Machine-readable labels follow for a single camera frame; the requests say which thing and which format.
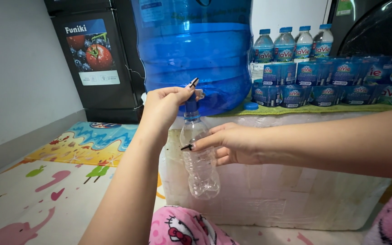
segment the styrofoam box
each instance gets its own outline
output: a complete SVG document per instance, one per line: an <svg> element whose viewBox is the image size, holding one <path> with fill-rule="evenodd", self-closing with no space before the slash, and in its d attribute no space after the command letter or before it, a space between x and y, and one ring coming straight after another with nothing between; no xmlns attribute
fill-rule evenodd
<svg viewBox="0 0 392 245"><path fill-rule="evenodd" d="M370 113L246 115L202 120L208 127L227 122L269 127L366 114ZM160 155L159 172L166 202L199 211L218 225L356 230L364 225L390 183L385 178L277 164L230 164L217 168L221 180L219 195L200 201L189 191L179 143L182 125L183 119L177 118Z"/></svg>

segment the play mat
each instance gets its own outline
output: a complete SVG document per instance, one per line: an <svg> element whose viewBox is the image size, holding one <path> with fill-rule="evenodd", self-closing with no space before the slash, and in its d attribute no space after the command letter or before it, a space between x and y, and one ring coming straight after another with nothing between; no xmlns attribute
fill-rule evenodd
<svg viewBox="0 0 392 245"><path fill-rule="evenodd" d="M0 245L77 244L136 129L79 122L1 171ZM156 195L155 210L166 204L160 178ZM221 227L242 245L360 244L365 232Z"/></svg>

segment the empty plastic bottle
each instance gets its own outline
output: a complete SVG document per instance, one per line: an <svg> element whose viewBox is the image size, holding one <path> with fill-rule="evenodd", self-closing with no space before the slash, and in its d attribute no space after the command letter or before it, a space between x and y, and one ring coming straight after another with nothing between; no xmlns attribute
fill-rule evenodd
<svg viewBox="0 0 392 245"><path fill-rule="evenodd" d="M285 63L293 61L294 37L291 35L292 27L283 27L279 30L279 36L274 43L273 63Z"/></svg>
<svg viewBox="0 0 392 245"><path fill-rule="evenodd" d="M296 43L296 52L294 53L295 63L309 61L313 44L313 39L311 34L309 34L309 30L311 30L311 26L299 27L299 34L294 38Z"/></svg>
<svg viewBox="0 0 392 245"><path fill-rule="evenodd" d="M326 57L329 56L329 52L334 42L334 36L330 28L332 24L320 25L319 33L314 37L312 44L311 57Z"/></svg>
<svg viewBox="0 0 392 245"><path fill-rule="evenodd" d="M208 127L200 120L196 95L185 104L185 124L179 139L183 148L185 167L189 173L189 187L192 195L201 200L209 200L220 192L219 174L216 171L214 148L202 152L190 151L192 143L209 135Z"/></svg>
<svg viewBox="0 0 392 245"><path fill-rule="evenodd" d="M270 29L260 30L260 37L253 45L253 57L250 64L252 81L263 78L264 65L271 64L273 60L273 41L270 38Z"/></svg>

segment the blue bottle cap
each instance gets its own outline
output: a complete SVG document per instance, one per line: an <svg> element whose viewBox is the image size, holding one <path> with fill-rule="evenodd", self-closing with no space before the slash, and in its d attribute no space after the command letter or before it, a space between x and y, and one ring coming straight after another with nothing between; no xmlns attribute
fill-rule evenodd
<svg viewBox="0 0 392 245"><path fill-rule="evenodd" d="M323 25L320 25L320 30L330 29L331 27L332 27L332 24L323 24Z"/></svg>
<svg viewBox="0 0 392 245"><path fill-rule="evenodd" d="M281 29L279 29L279 33L287 33L291 31L293 31L292 27L282 27Z"/></svg>
<svg viewBox="0 0 392 245"><path fill-rule="evenodd" d="M199 103L196 102L196 93L186 101L186 113L193 113L199 109Z"/></svg>
<svg viewBox="0 0 392 245"><path fill-rule="evenodd" d="M270 29L261 29L260 30L260 35L261 34L270 34Z"/></svg>
<svg viewBox="0 0 392 245"><path fill-rule="evenodd" d="M311 30L311 26L301 26L299 27L299 31L309 31Z"/></svg>
<svg viewBox="0 0 392 245"><path fill-rule="evenodd" d="M253 102L244 103L243 108L248 111L258 110L258 104Z"/></svg>

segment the pink elephant print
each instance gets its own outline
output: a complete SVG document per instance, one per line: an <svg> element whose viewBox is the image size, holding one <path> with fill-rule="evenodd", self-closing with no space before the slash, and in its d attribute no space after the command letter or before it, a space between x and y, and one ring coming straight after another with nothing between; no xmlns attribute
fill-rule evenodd
<svg viewBox="0 0 392 245"><path fill-rule="evenodd" d="M0 229L0 245L25 245L26 242L37 237L37 232L52 218L55 207L40 224L31 227L28 222L13 223Z"/></svg>

